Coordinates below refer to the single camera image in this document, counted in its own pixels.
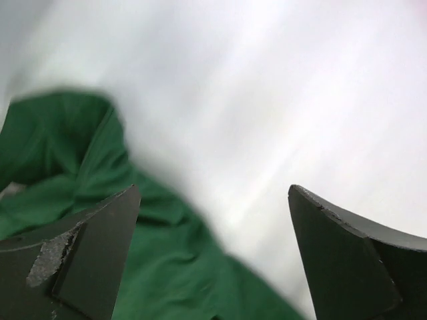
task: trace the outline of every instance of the dark green cloth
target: dark green cloth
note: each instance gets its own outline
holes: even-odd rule
[[[14,103],[0,134],[0,239],[91,207],[136,184],[142,195],[113,319],[300,320],[224,255],[179,198],[129,162],[108,101],[62,92]]]

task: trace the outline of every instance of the green cloth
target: green cloth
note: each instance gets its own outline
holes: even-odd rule
[[[0,239],[91,207],[136,184],[142,195],[114,320],[300,320],[179,198],[138,172],[108,101],[55,93],[14,103],[0,134]]]

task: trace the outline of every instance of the green fabric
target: green fabric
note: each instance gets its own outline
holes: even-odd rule
[[[242,264],[223,254],[176,196],[128,161],[108,101],[62,92],[14,103],[0,134],[0,239],[76,213],[136,184],[141,210],[114,320],[300,320]]]

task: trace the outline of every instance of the white surface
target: white surface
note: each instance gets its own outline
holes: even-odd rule
[[[423,14],[400,0],[3,0],[0,119],[58,87],[108,94],[133,160],[314,317],[291,184],[427,236]]]

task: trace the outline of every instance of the scuffed metal patch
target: scuffed metal patch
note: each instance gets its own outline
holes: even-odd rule
[[[27,284],[37,287],[58,272],[68,256],[78,228],[67,231],[41,246],[40,254],[27,276]]]

